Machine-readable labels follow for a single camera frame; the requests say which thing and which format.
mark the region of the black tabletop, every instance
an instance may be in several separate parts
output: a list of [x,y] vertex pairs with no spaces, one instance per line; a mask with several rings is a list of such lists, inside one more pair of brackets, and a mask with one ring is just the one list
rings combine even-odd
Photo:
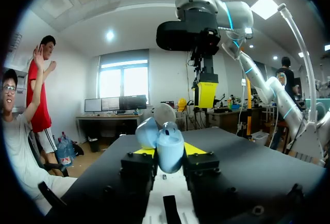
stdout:
[[[320,166],[256,145],[217,127],[186,131],[183,136],[185,142],[213,151],[220,161],[222,176],[247,196],[271,198],[287,194],[295,183],[302,185],[307,194],[325,175]],[[138,149],[135,135],[121,136],[78,178],[62,200],[69,204],[81,194],[101,198],[106,185],[120,194],[125,190],[118,174],[121,159],[127,152]]]

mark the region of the light blue plush toy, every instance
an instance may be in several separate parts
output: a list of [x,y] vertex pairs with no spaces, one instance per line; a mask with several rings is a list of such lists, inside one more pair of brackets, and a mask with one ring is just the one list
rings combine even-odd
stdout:
[[158,165],[166,173],[174,173],[182,165],[184,138],[174,122],[164,123],[158,131],[153,117],[142,122],[135,131],[138,142],[145,149],[157,148]]

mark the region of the ceiling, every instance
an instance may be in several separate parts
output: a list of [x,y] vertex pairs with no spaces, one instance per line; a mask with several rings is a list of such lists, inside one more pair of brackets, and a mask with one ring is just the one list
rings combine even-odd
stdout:
[[[63,14],[54,18],[42,6],[48,0],[35,0],[31,10],[42,18],[69,43],[87,56],[93,57],[117,51],[157,47],[156,30],[162,22],[176,20],[175,0],[92,0],[81,4],[78,0],[72,3]],[[223,0],[244,1],[253,5],[257,0]],[[326,40],[323,26],[312,2],[307,0],[274,0],[278,5],[286,3],[299,27],[314,64],[324,53]],[[273,55],[289,55],[300,61],[300,49],[295,38],[279,13],[267,20],[254,15],[254,38],[249,40],[255,48],[252,56],[260,57],[259,61],[272,60]],[[107,42],[106,32],[112,29],[115,38]],[[279,62],[270,64],[279,66]]]

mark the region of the white shirt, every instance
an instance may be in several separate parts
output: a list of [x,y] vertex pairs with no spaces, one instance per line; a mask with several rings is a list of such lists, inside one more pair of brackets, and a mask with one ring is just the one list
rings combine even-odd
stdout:
[[3,120],[4,138],[7,154],[19,184],[32,199],[42,198],[38,184],[44,181],[51,186],[53,177],[40,168],[28,143],[31,130],[24,114],[11,122]]

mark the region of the glasses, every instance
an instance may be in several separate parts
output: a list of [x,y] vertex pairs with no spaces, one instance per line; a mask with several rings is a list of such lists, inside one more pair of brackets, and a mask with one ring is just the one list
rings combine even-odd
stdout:
[[16,88],[13,86],[4,86],[4,91],[6,94],[9,93],[9,91],[11,94],[15,94]]

